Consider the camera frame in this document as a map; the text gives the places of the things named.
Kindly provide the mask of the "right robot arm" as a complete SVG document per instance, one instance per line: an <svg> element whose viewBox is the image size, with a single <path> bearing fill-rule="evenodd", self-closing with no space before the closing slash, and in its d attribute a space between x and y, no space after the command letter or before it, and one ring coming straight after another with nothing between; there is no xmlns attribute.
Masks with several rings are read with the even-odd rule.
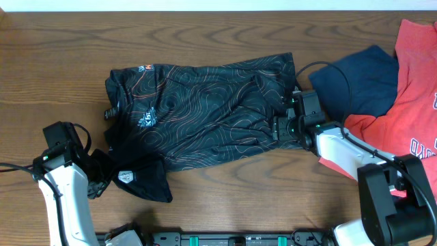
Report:
<svg viewBox="0 0 437 246"><path fill-rule="evenodd" d="M419 158L395 156L361 141L342 124L327 123L318 106L295 104L274 117L276 140L291 140L358 183L361 216L336 226L333 245L436 244L436 201Z"/></svg>

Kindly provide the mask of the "black orange-patterned jersey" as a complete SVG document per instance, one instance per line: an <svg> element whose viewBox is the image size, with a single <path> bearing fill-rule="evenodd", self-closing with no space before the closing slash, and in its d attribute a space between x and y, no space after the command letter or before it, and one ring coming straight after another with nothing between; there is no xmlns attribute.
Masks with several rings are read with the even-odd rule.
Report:
<svg viewBox="0 0 437 246"><path fill-rule="evenodd" d="M104 132L112 177L125 192L169 203L169 172L212 167L274 149L273 121L296 84L291 53L221 66L146 64L112 70Z"/></svg>

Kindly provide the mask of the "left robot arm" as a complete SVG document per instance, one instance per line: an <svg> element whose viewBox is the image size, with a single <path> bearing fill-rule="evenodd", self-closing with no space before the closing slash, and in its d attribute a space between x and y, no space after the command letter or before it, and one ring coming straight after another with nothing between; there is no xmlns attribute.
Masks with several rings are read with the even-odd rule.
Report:
<svg viewBox="0 0 437 246"><path fill-rule="evenodd" d="M44 196L51 245L142 245L139 233L123 229L97 235L88 202L87 174L73 160L68 143L45 150L34 160L34 177Z"/></svg>

